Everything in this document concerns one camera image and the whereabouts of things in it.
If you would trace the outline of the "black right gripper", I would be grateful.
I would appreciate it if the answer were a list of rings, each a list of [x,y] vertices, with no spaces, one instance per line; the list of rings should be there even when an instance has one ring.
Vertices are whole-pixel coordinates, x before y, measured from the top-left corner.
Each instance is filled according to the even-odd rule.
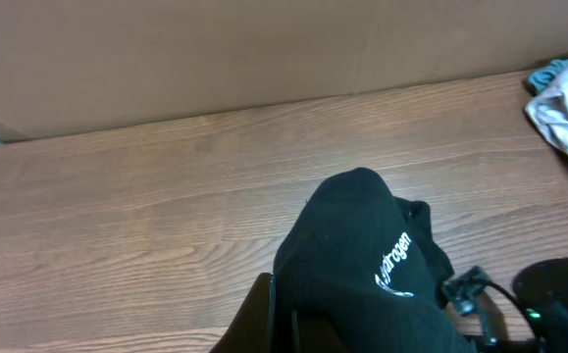
[[[487,294],[493,289],[526,321],[533,337],[509,339],[504,316]],[[523,269],[506,290],[476,266],[445,281],[441,292],[462,317],[477,316],[482,333],[469,335],[479,352],[568,352],[568,257],[544,260]]]

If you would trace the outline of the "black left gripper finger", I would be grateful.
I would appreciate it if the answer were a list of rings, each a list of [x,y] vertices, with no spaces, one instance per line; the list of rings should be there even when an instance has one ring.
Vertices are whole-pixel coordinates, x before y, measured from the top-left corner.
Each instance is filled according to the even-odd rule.
[[[275,277],[260,274],[211,353],[269,353],[275,322]]]

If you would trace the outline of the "black t-shirt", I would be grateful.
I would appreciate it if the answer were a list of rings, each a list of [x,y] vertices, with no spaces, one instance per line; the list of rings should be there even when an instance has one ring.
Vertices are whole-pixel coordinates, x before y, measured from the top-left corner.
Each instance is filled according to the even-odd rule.
[[[292,315],[333,325],[351,352],[473,352],[444,311],[454,270],[431,209],[391,194],[374,171],[324,180],[277,251],[273,348],[292,347]]]

